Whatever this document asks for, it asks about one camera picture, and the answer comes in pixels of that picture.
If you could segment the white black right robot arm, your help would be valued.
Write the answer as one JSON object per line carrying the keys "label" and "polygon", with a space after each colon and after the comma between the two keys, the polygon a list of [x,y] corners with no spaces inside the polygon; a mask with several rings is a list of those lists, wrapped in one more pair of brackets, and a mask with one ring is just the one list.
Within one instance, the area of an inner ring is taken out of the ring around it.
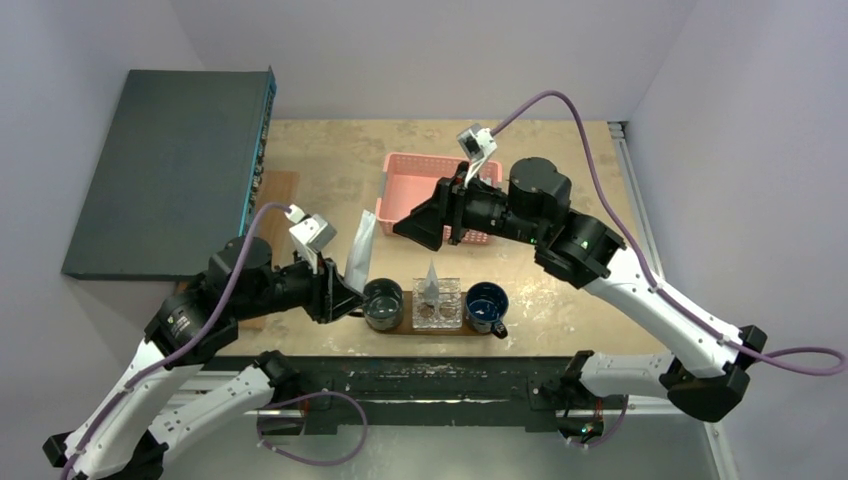
{"label": "white black right robot arm", "polygon": [[570,179],[544,158],[516,162],[506,190],[471,178],[461,163],[393,230],[432,251],[458,244],[469,230],[529,244],[545,273],[607,302],[663,344],[654,355],[577,353],[561,381],[569,404],[636,395],[667,399],[701,421],[723,419],[741,402],[766,334],[687,301],[670,304],[668,288],[649,281],[636,250],[601,220],[573,209],[570,193]]}

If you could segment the white grey toothpaste tube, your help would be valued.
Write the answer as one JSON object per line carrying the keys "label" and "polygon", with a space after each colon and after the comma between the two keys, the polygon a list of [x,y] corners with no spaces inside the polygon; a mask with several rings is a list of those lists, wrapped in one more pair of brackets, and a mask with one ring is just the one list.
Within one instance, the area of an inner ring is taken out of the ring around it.
{"label": "white grey toothpaste tube", "polygon": [[434,305],[440,298],[439,278],[433,261],[430,261],[428,272],[423,282],[422,297],[430,305]]}

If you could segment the dark green grey mug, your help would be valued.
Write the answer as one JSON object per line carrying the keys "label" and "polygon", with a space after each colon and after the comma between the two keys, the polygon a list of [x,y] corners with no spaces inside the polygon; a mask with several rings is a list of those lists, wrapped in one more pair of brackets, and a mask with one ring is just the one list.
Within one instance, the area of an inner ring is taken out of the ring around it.
{"label": "dark green grey mug", "polygon": [[394,280],[377,278],[369,281],[363,294],[363,316],[370,328],[388,331],[402,323],[404,316],[403,290]]}

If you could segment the clear crystal toothbrush holder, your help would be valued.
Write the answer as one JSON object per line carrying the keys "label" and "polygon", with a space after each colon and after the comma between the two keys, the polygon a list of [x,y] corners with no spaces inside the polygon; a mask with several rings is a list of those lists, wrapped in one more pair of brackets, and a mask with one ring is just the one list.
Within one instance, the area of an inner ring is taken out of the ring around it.
{"label": "clear crystal toothbrush holder", "polygon": [[459,330],[462,326],[462,288],[459,278],[439,278],[440,298],[430,305],[423,300],[425,278],[415,278],[412,289],[414,330]]}

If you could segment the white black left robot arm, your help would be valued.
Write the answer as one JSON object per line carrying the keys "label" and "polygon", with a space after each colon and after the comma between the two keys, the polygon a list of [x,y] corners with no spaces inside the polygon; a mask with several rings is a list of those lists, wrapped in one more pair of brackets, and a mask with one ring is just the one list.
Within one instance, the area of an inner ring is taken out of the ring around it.
{"label": "white black left robot arm", "polygon": [[264,240],[233,239],[162,302],[106,399],[76,430],[50,436],[44,453],[64,479],[157,479],[203,437],[251,410],[310,404],[289,360],[265,351],[223,385],[171,406],[184,383],[238,338],[241,321],[300,309],[327,324],[363,301],[329,259],[276,267]]}

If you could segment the oval dark wooden tray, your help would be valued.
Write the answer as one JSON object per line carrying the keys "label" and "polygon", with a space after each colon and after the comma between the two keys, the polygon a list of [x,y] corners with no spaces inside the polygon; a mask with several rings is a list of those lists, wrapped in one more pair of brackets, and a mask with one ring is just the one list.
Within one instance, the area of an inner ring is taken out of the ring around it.
{"label": "oval dark wooden tray", "polygon": [[436,307],[423,304],[410,290],[403,292],[402,319],[395,327],[386,330],[391,335],[427,335],[482,337],[483,332],[475,330],[463,315],[465,312],[465,293],[458,299],[442,300]]}

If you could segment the white red toothpaste tube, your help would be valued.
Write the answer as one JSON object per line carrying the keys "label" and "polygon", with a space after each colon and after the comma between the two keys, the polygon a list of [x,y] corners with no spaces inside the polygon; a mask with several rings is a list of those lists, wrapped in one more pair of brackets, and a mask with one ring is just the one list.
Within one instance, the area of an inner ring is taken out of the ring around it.
{"label": "white red toothpaste tube", "polygon": [[359,293],[364,292],[369,277],[376,224],[376,215],[369,210],[363,210],[346,260],[344,281]]}

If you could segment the navy blue mug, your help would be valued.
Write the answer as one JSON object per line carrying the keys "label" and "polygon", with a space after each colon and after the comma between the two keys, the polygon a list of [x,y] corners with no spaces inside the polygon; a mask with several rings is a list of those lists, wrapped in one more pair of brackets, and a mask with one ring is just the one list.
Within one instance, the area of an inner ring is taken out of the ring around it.
{"label": "navy blue mug", "polygon": [[508,309],[508,295],[501,286],[492,282],[479,282],[466,292],[463,318],[476,332],[505,339],[508,330],[504,316]]}

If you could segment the pink perforated plastic basket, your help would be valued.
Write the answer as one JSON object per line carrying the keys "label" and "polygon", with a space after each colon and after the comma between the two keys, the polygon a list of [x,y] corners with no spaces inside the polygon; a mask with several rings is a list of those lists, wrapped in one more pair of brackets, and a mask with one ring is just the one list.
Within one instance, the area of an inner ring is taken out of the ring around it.
{"label": "pink perforated plastic basket", "polygon": [[381,188],[375,206],[377,222],[384,235],[411,210],[429,199],[437,182],[452,177],[462,158],[392,152],[383,164]]}

